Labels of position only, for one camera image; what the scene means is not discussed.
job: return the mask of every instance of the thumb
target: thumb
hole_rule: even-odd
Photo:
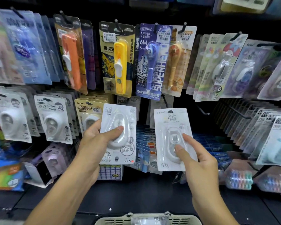
[[[179,159],[181,159],[181,161],[184,163],[185,168],[196,162],[181,145],[175,146],[175,152]]]
[[[115,129],[109,130],[108,132],[101,133],[101,135],[103,136],[104,140],[106,140],[106,142],[108,142],[110,140],[117,139],[121,135],[123,130],[124,130],[124,127],[120,125]]]

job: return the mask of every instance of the pikachu illustration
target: pikachu illustration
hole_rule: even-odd
[[[110,62],[104,54],[102,54],[102,59],[108,68],[107,73],[111,76],[114,76],[114,64],[112,62]]]

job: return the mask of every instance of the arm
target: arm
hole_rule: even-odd
[[[72,224],[84,196],[98,178],[99,163],[108,141],[116,139],[123,131],[123,126],[119,126],[99,133],[100,127],[101,120],[98,120],[84,133],[75,159],[30,213],[25,225]]]
[[[194,208],[203,224],[239,225],[221,197],[217,160],[192,137],[183,134],[183,138],[195,149],[199,159],[199,162],[193,160],[187,151],[176,145],[176,155],[185,165]]]

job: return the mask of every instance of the finger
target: finger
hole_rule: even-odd
[[[212,155],[206,150],[206,148],[204,148],[203,145],[196,141],[194,138],[188,136],[185,133],[182,135],[184,140],[194,148],[200,161],[205,161],[212,157]]]
[[[85,132],[84,137],[93,138],[94,136],[98,135],[99,129],[101,128],[101,119],[97,120],[94,124],[92,124]]]
[[[100,133],[100,135],[103,136],[102,139],[104,139],[106,142],[108,142],[110,140],[117,139],[121,135],[123,130],[124,130],[124,127],[120,125],[115,129],[109,130],[108,132]]]
[[[181,147],[181,145],[175,145],[175,152],[179,159],[181,159],[181,161],[184,163],[185,168],[188,168],[196,162],[191,158],[189,153],[185,151],[183,147]]]

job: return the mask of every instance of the hand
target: hand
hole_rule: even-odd
[[[100,128],[101,120],[98,120],[84,132],[78,152],[71,163],[71,166],[76,166],[76,169],[90,177],[91,185],[98,178],[99,163],[105,154],[108,141],[118,138],[124,130],[123,126],[118,126],[108,132],[100,133]]]
[[[197,153],[199,162],[193,160],[180,145],[175,146],[176,155],[185,165],[187,183],[193,195],[192,201],[196,211],[208,204],[215,204],[220,197],[218,187],[217,160],[192,137],[183,134],[184,140]]]

